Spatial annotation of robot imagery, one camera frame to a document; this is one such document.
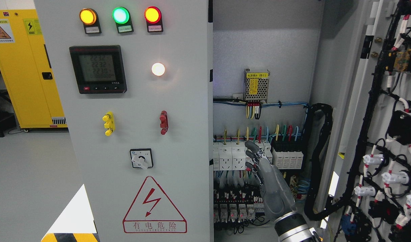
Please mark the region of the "grey robot hand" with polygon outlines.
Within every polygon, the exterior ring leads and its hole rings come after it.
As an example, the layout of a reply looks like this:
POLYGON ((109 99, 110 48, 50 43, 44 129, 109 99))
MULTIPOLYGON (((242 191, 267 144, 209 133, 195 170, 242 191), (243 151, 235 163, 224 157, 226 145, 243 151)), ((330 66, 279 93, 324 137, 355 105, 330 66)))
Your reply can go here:
POLYGON ((279 169, 252 141, 246 141, 245 147, 247 148, 246 155, 252 159, 254 164, 247 164, 247 167, 253 170, 259 181, 266 217, 276 221, 288 213, 295 212, 296 203, 293 194, 279 169))

